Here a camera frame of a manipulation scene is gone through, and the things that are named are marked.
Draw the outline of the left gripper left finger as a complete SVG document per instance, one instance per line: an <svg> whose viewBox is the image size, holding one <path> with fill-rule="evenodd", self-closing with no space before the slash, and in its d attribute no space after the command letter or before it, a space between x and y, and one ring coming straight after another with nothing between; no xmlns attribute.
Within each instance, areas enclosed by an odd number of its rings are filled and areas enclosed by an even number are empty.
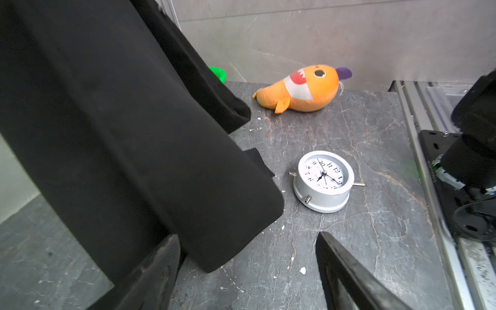
<svg viewBox="0 0 496 310"><path fill-rule="evenodd" d="M175 287L181 247L167 236L121 283L89 309L167 309Z"/></svg>

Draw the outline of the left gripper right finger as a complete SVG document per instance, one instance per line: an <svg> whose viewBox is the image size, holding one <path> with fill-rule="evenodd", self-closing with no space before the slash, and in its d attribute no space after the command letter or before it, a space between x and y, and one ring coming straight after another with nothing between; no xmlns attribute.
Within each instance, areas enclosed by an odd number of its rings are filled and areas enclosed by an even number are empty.
<svg viewBox="0 0 496 310"><path fill-rule="evenodd" d="M330 233L319 233L315 254L328 309L353 309L353 306L359 309L410 308Z"/></svg>

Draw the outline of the black skirt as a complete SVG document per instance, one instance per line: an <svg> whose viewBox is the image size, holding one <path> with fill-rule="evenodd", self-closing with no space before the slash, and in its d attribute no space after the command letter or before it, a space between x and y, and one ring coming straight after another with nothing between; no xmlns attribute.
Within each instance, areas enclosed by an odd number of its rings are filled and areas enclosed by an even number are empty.
<svg viewBox="0 0 496 310"><path fill-rule="evenodd" d="M1 134L113 283L167 235L214 271L282 215L250 119L157 1L1 2Z"/></svg>

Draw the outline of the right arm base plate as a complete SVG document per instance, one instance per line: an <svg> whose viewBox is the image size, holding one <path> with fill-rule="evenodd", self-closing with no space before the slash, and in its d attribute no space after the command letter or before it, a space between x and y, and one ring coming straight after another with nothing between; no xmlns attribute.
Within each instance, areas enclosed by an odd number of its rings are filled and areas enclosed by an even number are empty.
<svg viewBox="0 0 496 310"><path fill-rule="evenodd" d="M418 136L451 235L494 243L495 151L465 134Z"/></svg>

